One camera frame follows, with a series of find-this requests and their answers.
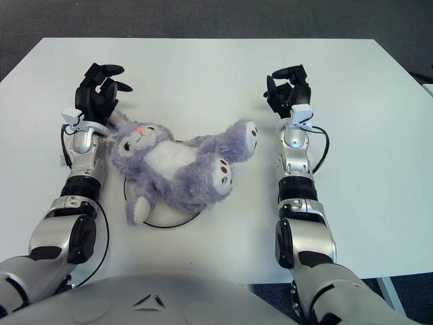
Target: purple plush toy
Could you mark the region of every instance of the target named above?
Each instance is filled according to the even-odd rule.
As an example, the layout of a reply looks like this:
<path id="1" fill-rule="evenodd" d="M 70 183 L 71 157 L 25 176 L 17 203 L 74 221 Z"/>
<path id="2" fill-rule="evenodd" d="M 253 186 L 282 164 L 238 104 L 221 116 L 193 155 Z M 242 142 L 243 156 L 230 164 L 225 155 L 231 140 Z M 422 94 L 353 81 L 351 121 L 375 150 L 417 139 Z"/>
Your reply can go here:
<path id="1" fill-rule="evenodd" d="M 231 192 L 231 163 L 254 153 L 258 131 L 240 120 L 218 135 L 175 141 L 169 129 L 131 122 L 114 113 L 112 162 L 127 179 L 136 179 L 135 197 L 127 201 L 127 219 L 143 223 L 158 197 L 185 213 L 197 214 Z"/>

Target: plush toy ear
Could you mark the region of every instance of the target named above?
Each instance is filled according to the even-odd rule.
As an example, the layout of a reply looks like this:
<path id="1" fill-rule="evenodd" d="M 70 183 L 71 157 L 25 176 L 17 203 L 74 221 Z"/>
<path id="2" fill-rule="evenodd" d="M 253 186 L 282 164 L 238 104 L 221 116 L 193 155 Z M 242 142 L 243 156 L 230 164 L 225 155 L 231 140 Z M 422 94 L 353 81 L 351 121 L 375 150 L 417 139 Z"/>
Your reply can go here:
<path id="1" fill-rule="evenodd" d="M 110 117 L 108 118 L 108 122 L 110 122 L 114 126 L 119 127 L 122 124 L 127 124 L 131 121 L 125 114 L 121 112 L 113 111 L 113 113 L 111 113 Z"/>
<path id="2" fill-rule="evenodd" d="M 106 137 L 107 142 L 115 142 L 117 140 L 117 133 L 113 133 Z"/>

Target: black wire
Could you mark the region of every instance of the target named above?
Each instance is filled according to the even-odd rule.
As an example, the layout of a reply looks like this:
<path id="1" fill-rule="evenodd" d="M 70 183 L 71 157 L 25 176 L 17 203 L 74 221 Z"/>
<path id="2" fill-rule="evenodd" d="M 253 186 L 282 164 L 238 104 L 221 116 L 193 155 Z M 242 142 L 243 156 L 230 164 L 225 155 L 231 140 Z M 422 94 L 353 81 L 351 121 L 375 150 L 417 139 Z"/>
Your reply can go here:
<path id="1" fill-rule="evenodd" d="M 123 180 L 123 196 L 125 201 L 127 201 L 127 191 L 125 190 L 126 186 L 127 186 L 127 178 L 125 177 Z"/>
<path id="2" fill-rule="evenodd" d="M 328 152 L 328 150 L 329 150 L 329 136 L 328 136 L 328 134 L 326 133 L 326 131 L 325 131 L 324 129 L 322 129 L 321 127 L 316 127 L 316 126 L 313 125 L 312 128 L 314 128 L 314 129 L 318 129 L 318 130 L 320 130 L 321 132 L 309 131 L 309 130 L 306 130 L 306 129 L 303 129 L 303 128 L 300 128 L 300 129 L 303 130 L 303 131 L 306 131 L 306 132 L 311 132 L 311 133 L 321 133 L 321 134 L 324 134 L 324 136 L 325 136 L 325 138 L 326 138 L 325 150 L 323 151 L 322 158 L 320 158 L 320 160 L 319 160 L 319 162 L 317 163 L 316 167 L 314 167 L 314 169 L 313 169 L 313 174 L 314 174 L 316 171 L 319 170 L 320 166 L 323 164 L 323 161 L 325 161 L 325 158 L 326 158 L 327 152 Z"/>
<path id="3" fill-rule="evenodd" d="M 66 147 L 65 147 L 65 141 L 64 141 L 64 134 L 66 132 L 66 124 L 62 125 L 62 129 L 60 130 L 60 141 L 62 143 L 62 151 L 63 151 L 63 157 L 65 158 L 65 162 L 68 165 L 68 167 L 71 169 L 72 168 L 72 161 L 70 160 L 69 154 L 66 151 Z"/>
<path id="4" fill-rule="evenodd" d="M 65 133 L 67 134 L 67 135 L 74 135 L 75 133 L 77 133 L 78 132 L 78 130 L 75 130 L 74 132 L 72 132 L 72 133 L 68 133 L 68 132 L 66 132 L 66 129 L 65 129 Z"/>
<path id="5" fill-rule="evenodd" d="M 124 181 L 123 181 L 123 195 L 124 195 L 124 200 L 125 201 L 127 201 L 128 199 L 127 199 L 127 191 L 126 191 L 126 184 L 127 184 L 127 178 L 125 177 L 124 178 Z M 166 226 L 166 227 L 164 227 L 164 226 L 161 226 L 161 225 L 152 225 L 152 224 L 150 224 L 150 223 L 147 223 L 146 221 L 143 221 L 143 223 L 145 224 L 145 225 L 149 225 L 150 227 L 154 227 L 154 228 L 160 228 L 160 229 L 170 229 L 170 228 L 176 228 L 176 227 L 180 227 L 181 225 L 185 225 L 186 223 L 189 223 L 190 221 L 193 221 L 198 215 L 200 214 L 200 212 L 199 213 L 197 213 L 196 215 L 194 215 L 190 220 L 187 220 L 187 221 L 185 221 L 184 223 L 180 223 L 179 225 L 169 225 L 169 226 Z"/>
<path id="6" fill-rule="evenodd" d="M 92 274 L 90 276 L 88 276 L 87 278 L 85 278 L 78 286 L 75 286 L 75 288 L 78 288 L 79 286 L 82 286 L 84 283 L 86 283 L 92 276 L 95 275 L 95 273 L 99 270 L 99 268 L 101 267 L 102 263 L 104 262 L 104 260 L 106 259 L 107 256 L 107 252 L 108 252 L 108 245 L 110 243 L 110 229 L 108 228 L 108 220 L 107 220 L 107 215 L 106 212 L 104 211 L 104 209 L 102 208 L 102 206 L 100 205 L 100 203 L 98 201 L 96 201 L 98 207 L 101 209 L 102 213 L 104 214 L 104 219 L 106 222 L 106 228 L 107 228 L 107 245 L 106 245 L 106 251 L 104 252 L 104 255 L 102 257 L 102 260 L 99 262 L 99 265 L 96 267 L 95 271 L 92 272 Z"/>
<path id="7" fill-rule="evenodd" d="M 306 118 L 306 119 L 300 121 L 299 124 L 303 124 L 303 122 L 307 122 L 307 121 L 311 120 L 311 119 L 313 118 L 313 115 L 314 115 L 314 114 L 311 113 L 311 116 L 310 116 L 310 117 L 308 117 L 308 118 Z"/>

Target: floor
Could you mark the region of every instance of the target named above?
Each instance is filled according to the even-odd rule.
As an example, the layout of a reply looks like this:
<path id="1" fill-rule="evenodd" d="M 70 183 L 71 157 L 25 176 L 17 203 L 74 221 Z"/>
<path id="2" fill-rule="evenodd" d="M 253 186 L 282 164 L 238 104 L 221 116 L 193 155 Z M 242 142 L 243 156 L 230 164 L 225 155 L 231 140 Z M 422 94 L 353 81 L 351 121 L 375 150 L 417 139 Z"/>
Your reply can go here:
<path id="1" fill-rule="evenodd" d="M 432 14 L 431 0 L 0 0 L 0 80 L 43 37 L 375 39 L 433 77 Z M 392 281 L 408 317 L 433 324 L 433 274 Z M 290 314 L 286 285 L 254 292 Z"/>

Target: robotic hand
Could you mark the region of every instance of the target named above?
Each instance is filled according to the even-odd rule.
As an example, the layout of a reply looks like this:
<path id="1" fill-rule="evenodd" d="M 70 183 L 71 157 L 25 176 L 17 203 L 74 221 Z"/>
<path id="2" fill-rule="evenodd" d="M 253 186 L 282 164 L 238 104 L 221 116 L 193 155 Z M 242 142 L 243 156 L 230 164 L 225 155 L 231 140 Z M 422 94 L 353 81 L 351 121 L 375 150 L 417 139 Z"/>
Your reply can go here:
<path id="1" fill-rule="evenodd" d="M 274 79 L 289 79 L 276 86 Z M 302 65 L 267 77 L 264 94 L 272 110 L 288 123 L 277 138 L 279 180 L 275 252 L 280 266 L 293 275 L 292 307 L 305 324 L 414 324 L 392 310 L 353 272 L 336 264 L 336 245 L 317 199 L 313 173 L 323 162 L 329 138 L 311 126 L 311 90 Z M 326 138 L 325 154 L 311 169 L 307 156 L 311 129 Z"/>
<path id="2" fill-rule="evenodd" d="M 33 232 L 29 255 L 0 263 L 0 318 L 53 295 L 67 285 L 76 265 L 93 254 L 97 198 L 106 176 L 106 123 L 118 103 L 117 91 L 132 91 L 110 78 L 123 71 L 121 66 L 94 63 L 76 90 L 76 108 L 63 113 L 74 131 L 66 148 L 67 125 L 62 127 L 71 171 L 60 197 Z"/>

